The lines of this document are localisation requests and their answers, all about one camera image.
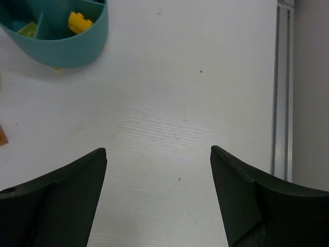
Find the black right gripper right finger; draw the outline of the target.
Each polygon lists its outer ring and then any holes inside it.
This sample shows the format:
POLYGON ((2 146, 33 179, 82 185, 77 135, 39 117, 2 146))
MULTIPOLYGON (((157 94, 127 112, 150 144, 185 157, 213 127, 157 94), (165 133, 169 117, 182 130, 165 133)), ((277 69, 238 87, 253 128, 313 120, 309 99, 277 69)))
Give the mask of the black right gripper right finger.
POLYGON ((219 146, 210 163, 229 246, 328 246, 328 192, 279 179, 219 146))

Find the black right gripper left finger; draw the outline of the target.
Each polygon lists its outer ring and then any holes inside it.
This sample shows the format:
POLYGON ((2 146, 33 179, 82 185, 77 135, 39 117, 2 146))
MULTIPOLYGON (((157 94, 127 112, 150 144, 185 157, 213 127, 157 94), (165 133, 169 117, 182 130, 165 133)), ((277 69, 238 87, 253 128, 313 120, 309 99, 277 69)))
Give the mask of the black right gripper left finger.
POLYGON ((1 246, 87 246, 107 167, 98 148, 1 191, 1 246))

